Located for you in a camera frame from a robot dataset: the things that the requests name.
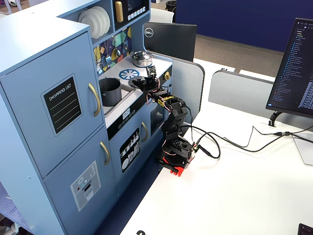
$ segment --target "cabinet door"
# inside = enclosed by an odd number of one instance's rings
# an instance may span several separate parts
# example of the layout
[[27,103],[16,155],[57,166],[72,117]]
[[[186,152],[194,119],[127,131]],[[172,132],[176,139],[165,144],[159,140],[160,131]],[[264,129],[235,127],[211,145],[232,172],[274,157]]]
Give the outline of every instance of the cabinet door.
[[97,132],[44,183],[68,235],[89,235],[116,200],[106,128]]
[[151,155],[156,145],[162,140],[163,133],[159,127],[164,122],[165,109],[155,102],[152,102],[144,112],[144,123],[147,123],[148,138],[142,147],[142,154],[147,158]]
[[101,110],[94,115],[98,79],[87,33],[16,69],[1,83],[43,177],[103,123]]
[[149,156],[146,154],[149,126],[150,113],[144,105],[110,140],[118,193],[125,189]]

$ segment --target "desk surface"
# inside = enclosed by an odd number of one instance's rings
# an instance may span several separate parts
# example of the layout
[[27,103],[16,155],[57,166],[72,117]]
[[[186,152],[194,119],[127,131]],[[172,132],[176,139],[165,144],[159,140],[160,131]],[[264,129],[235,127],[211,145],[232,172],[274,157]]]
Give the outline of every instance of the desk surface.
[[[207,102],[194,126],[235,141],[248,142],[252,126],[263,133],[278,129],[267,119]],[[298,128],[282,124],[282,131]],[[200,133],[194,131],[197,140]],[[191,141],[190,130],[185,135]],[[273,140],[254,133],[249,149]],[[299,223],[313,227],[313,167],[304,165],[292,137],[259,153],[244,152],[218,139],[219,161],[199,151],[181,177],[163,169],[122,235],[296,235]],[[213,155],[208,138],[200,142]]]

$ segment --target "black monitor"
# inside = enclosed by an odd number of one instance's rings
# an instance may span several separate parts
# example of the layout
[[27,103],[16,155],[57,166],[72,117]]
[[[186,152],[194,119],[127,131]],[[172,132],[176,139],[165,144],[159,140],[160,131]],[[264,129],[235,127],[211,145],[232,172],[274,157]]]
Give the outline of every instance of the black monitor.
[[145,23],[147,50],[193,62],[197,26],[178,23]]
[[313,118],[313,20],[296,18],[266,109]]

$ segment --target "monitor stand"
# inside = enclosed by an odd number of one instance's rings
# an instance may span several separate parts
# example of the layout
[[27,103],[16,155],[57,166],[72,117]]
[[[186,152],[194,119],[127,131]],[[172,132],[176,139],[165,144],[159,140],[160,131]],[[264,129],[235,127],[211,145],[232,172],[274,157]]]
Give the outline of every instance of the monitor stand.
[[[303,138],[313,141],[313,134],[297,134]],[[306,165],[313,165],[313,143],[293,137],[295,144],[300,152],[302,160]]]

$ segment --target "white label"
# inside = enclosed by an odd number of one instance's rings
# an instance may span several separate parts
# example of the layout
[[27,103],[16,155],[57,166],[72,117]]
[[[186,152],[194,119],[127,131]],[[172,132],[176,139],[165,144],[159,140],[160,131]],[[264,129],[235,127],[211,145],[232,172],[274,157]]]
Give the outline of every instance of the white label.
[[93,190],[86,196],[87,201],[89,201],[93,197]]
[[153,36],[153,30],[151,28],[146,28],[144,34],[147,38],[151,38]]
[[128,108],[125,113],[123,113],[123,120],[131,113],[131,109]]
[[90,174],[90,177],[92,177],[95,173],[96,173],[96,172],[95,172],[95,171],[93,171],[93,172]]

